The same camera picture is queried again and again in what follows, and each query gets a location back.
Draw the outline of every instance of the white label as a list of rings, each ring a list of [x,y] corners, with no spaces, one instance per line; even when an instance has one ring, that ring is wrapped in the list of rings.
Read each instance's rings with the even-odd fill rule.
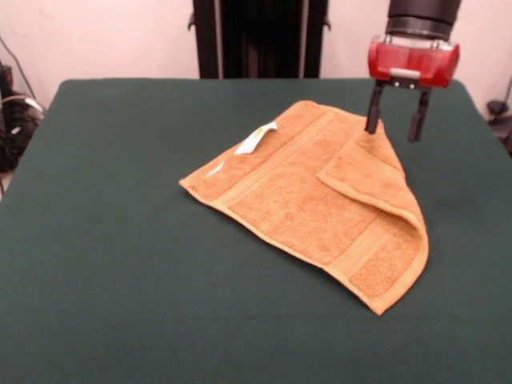
[[[242,144],[237,148],[234,154],[252,154],[258,146],[259,142],[262,140],[263,136],[269,130],[277,130],[278,124],[276,122],[270,122],[269,124],[265,124],[264,126],[260,126],[256,129],[255,132],[249,135]]]

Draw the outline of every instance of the orange towel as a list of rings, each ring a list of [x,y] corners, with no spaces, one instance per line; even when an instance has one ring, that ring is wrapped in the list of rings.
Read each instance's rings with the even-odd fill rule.
[[[364,117],[314,102],[275,121],[253,153],[235,146],[180,184],[382,314],[428,255],[422,213],[382,124],[369,135]]]

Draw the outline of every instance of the black metal frame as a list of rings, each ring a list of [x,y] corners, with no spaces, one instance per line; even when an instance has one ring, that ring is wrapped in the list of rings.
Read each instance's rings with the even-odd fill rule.
[[[252,12],[265,18],[269,2],[251,0],[219,0],[222,19],[222,62],[224,78],[297,78],[300,76],[300,41],[302,28],[302,0],[275,0],[276,7],[286,9],[273,29],[266,28],[260,42],[254,43],[242,33],[245,24],[240,19],[240,7],[252,6]],[[304,77],[318,78],[322,58],[323,27],[326,22],[328,0],[310,0],[307,20]],[[196,41],[199,75],[201,78],[219,78],[214,0],[194,0]]]

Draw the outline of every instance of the table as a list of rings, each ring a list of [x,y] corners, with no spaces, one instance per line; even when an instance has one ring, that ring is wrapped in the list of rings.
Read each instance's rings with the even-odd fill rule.
[[[178,180],[293,102],[369,80],[64,82],[0,203],[5,383],[512,382],[512,173],[464,86],[386,90],[430,260],[376,316]]]

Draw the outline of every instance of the towel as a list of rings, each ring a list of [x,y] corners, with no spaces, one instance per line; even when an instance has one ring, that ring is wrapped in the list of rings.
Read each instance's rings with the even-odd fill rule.
[[[180,181],[200,202],[332,275],[378,315],[421,274],[422,212],[384,127],[311,101]]]

